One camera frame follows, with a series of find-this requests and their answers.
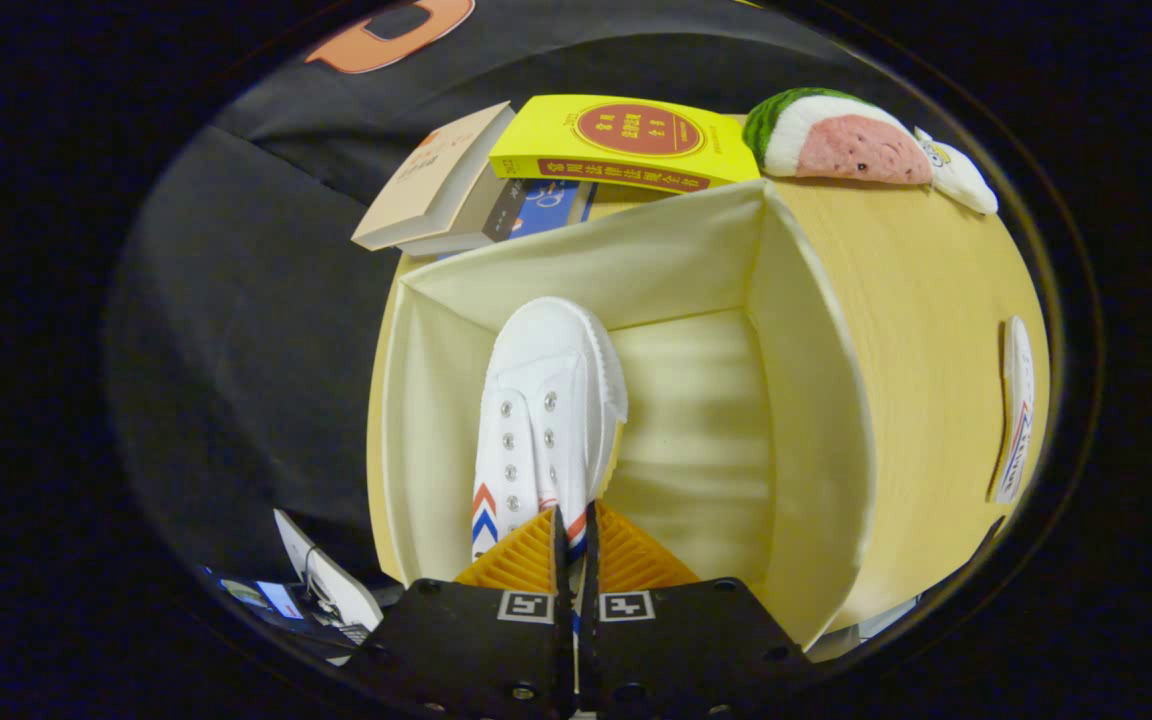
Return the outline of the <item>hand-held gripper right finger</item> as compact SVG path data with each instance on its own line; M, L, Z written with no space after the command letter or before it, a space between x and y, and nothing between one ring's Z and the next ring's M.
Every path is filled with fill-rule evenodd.
M600 719L770 719L817 669L741 579L700 579L602 502L588 510L581 706Z

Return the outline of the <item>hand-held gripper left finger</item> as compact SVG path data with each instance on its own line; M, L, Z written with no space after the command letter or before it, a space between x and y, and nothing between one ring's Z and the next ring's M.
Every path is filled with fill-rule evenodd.
M456 582L416 579L361 647L361 687L420 719L573 715L573 591L561 511Z

